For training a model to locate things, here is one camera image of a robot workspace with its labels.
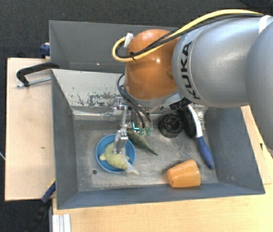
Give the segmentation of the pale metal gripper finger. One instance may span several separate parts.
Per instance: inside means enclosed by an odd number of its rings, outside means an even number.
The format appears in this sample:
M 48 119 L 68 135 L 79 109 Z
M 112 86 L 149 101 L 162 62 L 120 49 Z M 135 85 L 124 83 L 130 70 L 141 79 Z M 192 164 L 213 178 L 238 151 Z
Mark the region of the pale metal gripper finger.
M 121 143 L 122 143 L 121 130 L 118 130 L 114 138 L 113 153 L 121 153 L 121 148 L 122 148 Z
M 121 130 L 120 131 L 120 153 L 122 153 L 125 149 L 125 145 L 128 141 L 129 137 L 127 135 L 127 131 Z

